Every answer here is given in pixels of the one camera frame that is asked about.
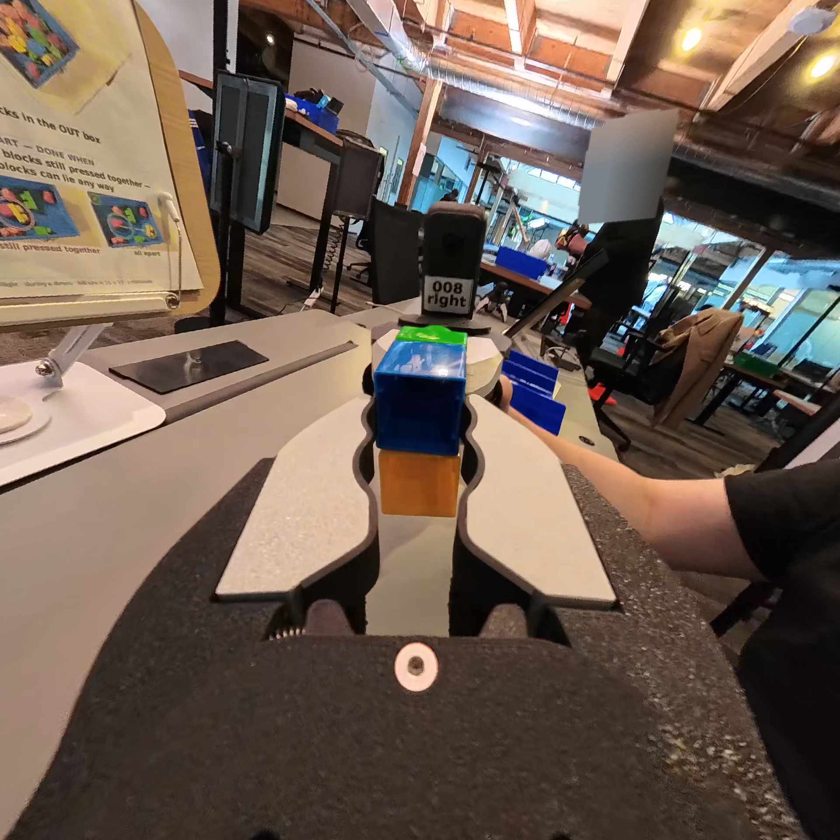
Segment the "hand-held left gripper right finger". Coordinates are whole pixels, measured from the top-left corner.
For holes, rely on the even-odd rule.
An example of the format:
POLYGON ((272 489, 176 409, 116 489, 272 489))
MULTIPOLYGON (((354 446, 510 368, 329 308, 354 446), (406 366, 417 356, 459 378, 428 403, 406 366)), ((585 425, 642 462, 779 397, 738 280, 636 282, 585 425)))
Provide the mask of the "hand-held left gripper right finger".
POLYGON ((465 414, 460 544, 552 606, 614 607, 616 594, 560 458, 482 396, 467 396, 465 414))

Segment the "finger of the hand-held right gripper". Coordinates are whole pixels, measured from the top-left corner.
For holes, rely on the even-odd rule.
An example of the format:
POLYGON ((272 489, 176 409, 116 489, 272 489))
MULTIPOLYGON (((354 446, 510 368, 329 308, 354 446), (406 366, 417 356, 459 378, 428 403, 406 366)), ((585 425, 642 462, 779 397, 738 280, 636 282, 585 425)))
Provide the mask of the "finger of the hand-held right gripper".
POLYGON ((466 346, 465 394, 488 396, 501 376, 503 356, 489 335, 470 335, 466 346))
POLYGON ((372 394, 377 394, 381 386, 392 385, 399 375, 396 371, 396 357, 391 354, 391 347, 398 333, 398 331, 385 332, 372 344, 372 394), (382 362, 385 363, 384 374, 379 374, 378 370, 382 362))

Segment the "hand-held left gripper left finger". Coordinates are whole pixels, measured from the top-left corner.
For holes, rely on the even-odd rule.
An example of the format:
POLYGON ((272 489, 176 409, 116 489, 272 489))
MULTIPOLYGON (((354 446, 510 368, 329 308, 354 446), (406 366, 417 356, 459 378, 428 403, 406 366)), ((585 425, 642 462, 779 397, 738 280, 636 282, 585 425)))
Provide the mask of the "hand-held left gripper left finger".
POLYGON ((217 583, 220 601, 364 597, 380 569, 373 398, 362 395, 278 452, 217 583))

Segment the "green two-stud toy block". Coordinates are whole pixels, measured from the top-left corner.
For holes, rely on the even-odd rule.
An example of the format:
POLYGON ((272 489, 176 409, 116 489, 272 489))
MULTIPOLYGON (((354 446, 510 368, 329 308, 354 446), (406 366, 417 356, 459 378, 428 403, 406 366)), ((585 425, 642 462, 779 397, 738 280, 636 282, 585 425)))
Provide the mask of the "green two-stud toy block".
POLYGON ((465 332, 449 329, 443 325, 403 325, 394 341, 409 343, 440 343, 466 347, 468 335, 465 332))

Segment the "blue plastic bin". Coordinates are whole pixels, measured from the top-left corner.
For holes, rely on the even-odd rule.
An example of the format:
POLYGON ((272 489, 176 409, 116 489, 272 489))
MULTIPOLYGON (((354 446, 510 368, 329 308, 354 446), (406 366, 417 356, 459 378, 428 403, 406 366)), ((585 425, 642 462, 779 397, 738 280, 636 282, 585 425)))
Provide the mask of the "blue plastic bin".
POLYGON ((501 372, 512 383, 511 407, 553 436, 563 425, 566 405, 555 399, 559 371, 517 350, 510 350, 501 372))

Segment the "blue toy block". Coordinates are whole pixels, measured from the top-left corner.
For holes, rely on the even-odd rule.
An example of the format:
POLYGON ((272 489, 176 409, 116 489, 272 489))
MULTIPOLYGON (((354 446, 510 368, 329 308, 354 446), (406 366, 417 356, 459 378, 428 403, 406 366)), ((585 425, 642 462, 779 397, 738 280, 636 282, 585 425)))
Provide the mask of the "blue toy block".
POLYGON ((395 340, 373 372, 378 449, 456 456, 466 373, 464 344, 395 340))

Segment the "yellow toy block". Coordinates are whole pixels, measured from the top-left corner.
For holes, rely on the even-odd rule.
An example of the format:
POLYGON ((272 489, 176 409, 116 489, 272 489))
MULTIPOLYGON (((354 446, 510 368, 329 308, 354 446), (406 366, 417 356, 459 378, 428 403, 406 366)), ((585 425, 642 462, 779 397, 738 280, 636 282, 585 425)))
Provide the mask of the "yellow toy block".
POLYGON ((455 518, 460 456, 381 449, 381 512, 390 516, 455 518))

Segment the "person's right forearm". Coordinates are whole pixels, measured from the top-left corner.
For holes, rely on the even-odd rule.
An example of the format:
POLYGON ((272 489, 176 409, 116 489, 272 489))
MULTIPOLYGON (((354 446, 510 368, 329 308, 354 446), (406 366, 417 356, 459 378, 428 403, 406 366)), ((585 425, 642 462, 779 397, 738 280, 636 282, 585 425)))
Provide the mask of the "person's right forearm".
POLYGON ((499 407, 578 469, 673 571, 766 582, 751 561, 723 479, 650 479, 552 436, 511 407, 513 384, 499 379, 499 407))

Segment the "grey desk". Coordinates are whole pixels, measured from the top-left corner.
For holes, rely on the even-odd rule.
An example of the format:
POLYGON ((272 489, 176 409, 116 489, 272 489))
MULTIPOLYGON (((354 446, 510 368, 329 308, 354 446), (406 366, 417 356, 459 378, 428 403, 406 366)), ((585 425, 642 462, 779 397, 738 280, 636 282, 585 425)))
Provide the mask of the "grey desk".
MULTIPOLYGON (((168 396, 162 426, 2 490, 2 838, 58 749, 93 661, 153 567, 258 462, 361 396, 372 339, 397 308, 311 310, 94 350, 109 367, 239 340, 269 357, 168 396)), ((376 635, 447 630, 455 520, 384 516, 376 635)))

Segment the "black panel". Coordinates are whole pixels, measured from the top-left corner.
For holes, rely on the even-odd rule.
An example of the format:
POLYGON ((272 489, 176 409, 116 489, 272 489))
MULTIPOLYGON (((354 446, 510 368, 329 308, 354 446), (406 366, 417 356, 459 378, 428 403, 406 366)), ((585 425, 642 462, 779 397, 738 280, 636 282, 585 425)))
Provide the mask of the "black panel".
POLYGON ((370 223, 373 303, 390 305, 417 298, 421 291, 424 215, 374 199, 370 223))

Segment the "blue storage bin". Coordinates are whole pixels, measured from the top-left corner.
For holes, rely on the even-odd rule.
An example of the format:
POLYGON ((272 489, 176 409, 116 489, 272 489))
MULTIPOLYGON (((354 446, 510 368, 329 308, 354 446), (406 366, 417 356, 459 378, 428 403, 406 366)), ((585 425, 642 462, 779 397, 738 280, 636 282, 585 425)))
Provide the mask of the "blue storage bin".
POLYGON ((501 246, 497 250, 495 265, 531 280, 539 280, 549 266, 546 259, 507 246, 501 246))

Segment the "black monitor back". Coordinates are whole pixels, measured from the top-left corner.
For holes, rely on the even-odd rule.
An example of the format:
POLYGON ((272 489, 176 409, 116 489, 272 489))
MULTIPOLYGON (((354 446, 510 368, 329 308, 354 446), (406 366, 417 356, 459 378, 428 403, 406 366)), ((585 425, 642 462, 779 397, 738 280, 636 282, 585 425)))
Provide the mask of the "black monitor back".
POLYGON ((384 159, 375 147, 343 140, 332 211, 342 218, 365 220, 382 179, 384 159))

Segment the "dark flat plate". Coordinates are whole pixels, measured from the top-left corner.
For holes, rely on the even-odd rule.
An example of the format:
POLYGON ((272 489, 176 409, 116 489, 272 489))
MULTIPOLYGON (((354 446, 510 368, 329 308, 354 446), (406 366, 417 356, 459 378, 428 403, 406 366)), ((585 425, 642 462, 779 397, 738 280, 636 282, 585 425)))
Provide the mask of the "dark flat plate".
POLYGON ((234 340, 151 360, 111 366, 108 371, 155 394, 165 395, 268 361, 265 355, 234 340))

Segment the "tan coat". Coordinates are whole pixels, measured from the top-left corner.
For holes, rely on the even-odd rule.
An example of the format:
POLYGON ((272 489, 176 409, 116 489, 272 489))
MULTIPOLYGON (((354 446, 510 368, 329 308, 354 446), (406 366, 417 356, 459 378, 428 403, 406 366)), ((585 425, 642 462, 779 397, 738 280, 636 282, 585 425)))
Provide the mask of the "tan coat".
POLYGON ((652 427, 675 430, 701 405, 718 378, 742 326, 742 314, 703 308, 658 336, 658 352, 645 373, 654 412, 652 427))

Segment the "framed screen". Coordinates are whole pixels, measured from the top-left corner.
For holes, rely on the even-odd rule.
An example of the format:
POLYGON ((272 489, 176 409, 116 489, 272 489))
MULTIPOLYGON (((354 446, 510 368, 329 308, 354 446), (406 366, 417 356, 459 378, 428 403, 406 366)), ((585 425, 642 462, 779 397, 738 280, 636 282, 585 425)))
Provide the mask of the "framed screen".
POLYGON ((275 203, 286 96, 279 83, 220 71, 209 206, 262 235, 275 203))

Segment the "instruction poster on board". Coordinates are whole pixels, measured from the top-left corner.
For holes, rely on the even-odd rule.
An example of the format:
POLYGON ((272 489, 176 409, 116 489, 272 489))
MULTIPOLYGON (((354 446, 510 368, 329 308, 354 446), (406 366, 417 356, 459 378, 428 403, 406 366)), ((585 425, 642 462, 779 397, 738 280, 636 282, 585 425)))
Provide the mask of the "instruction poster on board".
POLYGON ((171 52, 158 28, 142 6, 141 34, 146 44, 154 91, 159 100, 164 138, 170 155, 176 189, 171 208, 178 232, 186 233, 201 290, 122 292, 118 295, 73 296, 2 300, 2 330, 39 329, 44 326, 77 326, 114 322, 160 314, 193 314, 212 300, 218 289, 219 266, 200 164, 193 142, 182 80, 171 52))

